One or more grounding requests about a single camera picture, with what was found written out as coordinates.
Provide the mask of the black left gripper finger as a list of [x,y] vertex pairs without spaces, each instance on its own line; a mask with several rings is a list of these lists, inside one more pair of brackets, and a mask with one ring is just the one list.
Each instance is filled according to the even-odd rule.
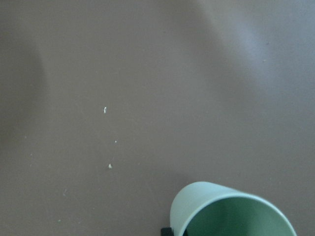
[[160,236],[173,236],[172,228],[161,228]]

